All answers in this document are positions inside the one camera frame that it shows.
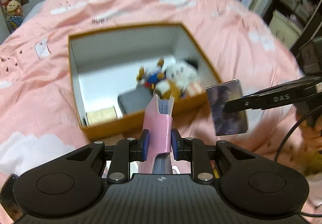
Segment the right hand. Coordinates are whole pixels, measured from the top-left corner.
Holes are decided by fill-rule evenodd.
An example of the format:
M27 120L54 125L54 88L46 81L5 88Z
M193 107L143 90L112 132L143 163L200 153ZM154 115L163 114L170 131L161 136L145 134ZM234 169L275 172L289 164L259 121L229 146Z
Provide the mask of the right hand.
M322 121L321 116L316 120L313 127L308 126L307 120L304 120L299 128L302 132L302 137L304 143L311 149L316 151L321 151L322 140L321 140L321 130L322 130Z

